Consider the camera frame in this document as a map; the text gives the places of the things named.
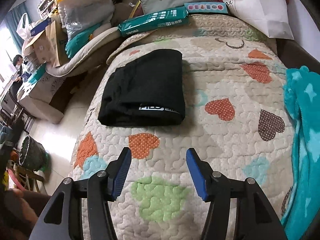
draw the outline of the white logo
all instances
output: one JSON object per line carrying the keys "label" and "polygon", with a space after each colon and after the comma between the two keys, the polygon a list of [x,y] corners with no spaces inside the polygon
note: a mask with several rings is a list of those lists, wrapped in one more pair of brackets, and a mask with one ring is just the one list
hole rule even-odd
{"label": "white logo", "polygon": [[127,34],[137,33],[138,31],[139,31],[139,30],[133,30],[133,31],[127,32]]}
{"label": "white logo", "polygon": [[169,108],[160,107],[160,106],[140,106],[139,110],[169,111],[169,112],[174,112],[174,113],[178,114],[177,111],[174,111],[174,110],[169,109]]}

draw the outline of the teal blanket with stars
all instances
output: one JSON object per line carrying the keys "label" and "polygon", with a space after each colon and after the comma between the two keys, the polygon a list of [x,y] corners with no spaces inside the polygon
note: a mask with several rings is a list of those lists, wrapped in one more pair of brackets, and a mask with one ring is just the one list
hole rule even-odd
{"label": "teal blanket with stars", "polygon": [[284,103],[295,127],[293,186],[282,224],[288,240],[298,240],[320,207],[320,75],[306,66],[288,69]]}

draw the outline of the box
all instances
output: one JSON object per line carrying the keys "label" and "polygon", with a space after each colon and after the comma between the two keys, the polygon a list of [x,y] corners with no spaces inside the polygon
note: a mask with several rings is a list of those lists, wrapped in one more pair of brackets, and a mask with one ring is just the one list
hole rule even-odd
{"label": "box", "polygon": [[123,37],[155,30],[161,27],[188,23],[188,12],[184,6],[170,8],[125,20],[118,25]]}
{"label": "box", "polygon": [[40,32],[44,31],[45,28],[51,24],[51,18],[48,18],[46,20],[44,20],[43,22],[40,22],[36,27],[34,27],[32,30],[31,30],[31,36],[34,37],[36,36],[37,34],[39,34]]}
{"label": "box", "polygon": [[223,2],[185,3],[188,13],[223,13],[228,14],[227,5]]}
{"label": "box", "polygon": [[44,31],[38,33],[26,46],[33,46],[39,63],[50,62],[53,67],[69,61],[65,51],[68,36],[58,21],[53,21]]}

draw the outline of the bed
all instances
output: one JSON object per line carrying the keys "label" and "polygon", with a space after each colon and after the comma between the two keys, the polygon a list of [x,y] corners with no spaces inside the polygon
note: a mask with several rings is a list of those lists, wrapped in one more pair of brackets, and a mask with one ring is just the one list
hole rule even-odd
{"label": "bed", "polygon": [[[97,120],[104,87],[116,68],[155,49],[182,53],[186,117],[179,126],[120,128]],[[185,26],[127,38],[90,104],[71,160],[70,176],[85,179],[116,160],[123,147],[132,163],[122,194],[109,203],[118,239],[199,239],[209,203],[198,197],[186,150],[228,178],[253,177],[279,218],[292,187],[294,129],[284,108],[286,68],[276,41],[223,15],[191,15]],[[90,239],[83,200],[85,239]],[[231,200],[227,239],[233,238]]]}

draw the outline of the person's hand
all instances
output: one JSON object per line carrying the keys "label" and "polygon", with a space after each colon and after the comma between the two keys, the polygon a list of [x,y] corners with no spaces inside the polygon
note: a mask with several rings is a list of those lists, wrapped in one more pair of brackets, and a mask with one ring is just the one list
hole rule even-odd
{"label": "person's hand", "polygon": [[34,210],[29,206],[28,202],[23,199],[23,191],[17,188],[12,189],[12,191],[20,198],[20,205],[24,218],[31,223],[32,227],[34,227],[37,223],[38,217]]}

